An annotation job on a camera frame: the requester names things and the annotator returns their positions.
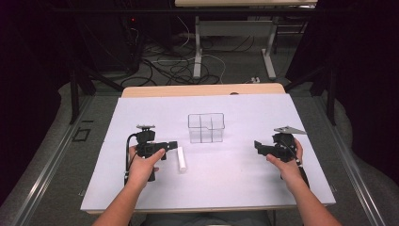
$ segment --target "forearm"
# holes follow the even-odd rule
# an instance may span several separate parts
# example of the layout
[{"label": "forearm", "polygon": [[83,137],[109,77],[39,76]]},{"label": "forearm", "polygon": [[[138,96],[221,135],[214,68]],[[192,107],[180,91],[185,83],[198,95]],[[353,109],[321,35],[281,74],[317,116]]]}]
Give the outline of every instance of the forearm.
[{"label": "forearm", "polygon": [[125,186],[93,225],[126,226],[135,211],[140,192],[138,187]]},{"label": "forearm", "polygon": [[300,216],[305,226],[341,225],[341,223],[328,212],[325,206],[320,203],[305,183],[298,183],[298,185],[291,188],[291,191],[295,197]]}]

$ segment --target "white tabletop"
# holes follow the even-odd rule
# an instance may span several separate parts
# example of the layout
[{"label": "white tabletop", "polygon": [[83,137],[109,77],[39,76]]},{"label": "white tabletop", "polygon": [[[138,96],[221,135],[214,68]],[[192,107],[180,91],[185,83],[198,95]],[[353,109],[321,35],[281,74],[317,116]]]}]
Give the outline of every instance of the white tabletop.
[{"label": "white tabletop", "polygon": [[[190,143],[188,115],[223,113],[223,142]],[[274,128],[304,130],[289,94],[120,98],[81,209],[102,212],[123,188],[126,138],[138,124],[154,124],[155,141],[176,140],[184,148],[186,172],[179,172],[177,150],[159,161],[137,212],[275,209],[295,206],[279,171],[257,154],[254,140],[273,145]],[[306,135],[295,135],[304,147],[304,168],[312,192],[333,204],[326,177]]]},{"label": "white tabletop", "polygon": [[306,6],[317,0],[175,0],[176,7]]}]

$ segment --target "person's right arm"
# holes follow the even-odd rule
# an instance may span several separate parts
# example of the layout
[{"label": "person's right arm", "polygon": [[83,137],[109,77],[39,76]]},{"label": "person's right arm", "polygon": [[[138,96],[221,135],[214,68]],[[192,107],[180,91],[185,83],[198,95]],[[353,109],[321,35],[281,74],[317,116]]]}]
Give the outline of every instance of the person's right arm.
[{"label": "person's right arm", "polygon": [[[295,140],[295,144],[297,148],[296,155],[302,162],[302,146],[297,140]],[[266,159],[279,169],[287,188],[293,193],[304,225],[341,225],[308,188],[294,160],[284,163],[272,154],[268,154]]]}]

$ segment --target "table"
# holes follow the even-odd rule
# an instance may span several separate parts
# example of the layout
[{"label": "table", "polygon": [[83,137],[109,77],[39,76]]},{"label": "table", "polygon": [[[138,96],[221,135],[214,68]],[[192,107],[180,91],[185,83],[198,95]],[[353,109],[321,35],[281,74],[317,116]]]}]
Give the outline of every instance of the table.
[{"label": "table", "polygon": [[[315,5],[317,0],[175,0],[176,7],[283,7]],[[279,18],[271,21],[201,21],[196,16],[196,58],[194,78],[200,78],[202,49],[201,36],[257,36],[267,37],[266,48],[262,49],[264,65],[271,80],[276,79],[276,73],[270,58],[274,38],[277,34]]]},{"label": "table", "polygon": [[[190,143],[187,115],[222,112],[223,142]],[[156,127],[155,141],[177,140],[184,148],[186,172],[179,172],[176,150],[156,164],[156,180],[147,184],[138,213],[259,210],[295,207],[279,171],[258,155],[256,139],[272,145],[274,128],[304,130],[289,94],[279,84],[204,85],[128,88],[119,99],[81,210],[99,214],[123,188],[126,138],[137,124]],[[323,204],[335,199],[307,136],[304,149],[311,190]]]}]

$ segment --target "person's left arm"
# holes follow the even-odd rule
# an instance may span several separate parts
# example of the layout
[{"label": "person's left arm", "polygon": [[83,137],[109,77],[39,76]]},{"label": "person's left arm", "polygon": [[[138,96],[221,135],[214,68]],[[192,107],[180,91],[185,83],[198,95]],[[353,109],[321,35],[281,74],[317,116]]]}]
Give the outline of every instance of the person's left arm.
[{"label": "person's left arm", "polygon": [[[136,149],[131,147],[132,156]],[[129,180],[118,196],[109,204],[106,210],[97,218],[93,225],[123,225],[129,223],[135,211],[138,196],[152,173],[155,163],[164,156],[165,150],[161,149],[151,157],[143,159],[136,156],[129,170]]]}]

